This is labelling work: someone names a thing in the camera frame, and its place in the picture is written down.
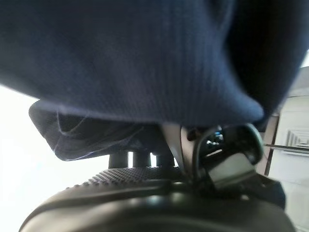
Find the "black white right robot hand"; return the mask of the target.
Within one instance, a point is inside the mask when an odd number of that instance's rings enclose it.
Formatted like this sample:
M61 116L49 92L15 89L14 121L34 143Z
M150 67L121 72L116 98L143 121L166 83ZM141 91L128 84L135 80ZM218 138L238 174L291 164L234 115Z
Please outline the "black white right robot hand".
M255 171L251 124L163 125L178 166L105 170L52 196L22 232L293 232L279 181Z

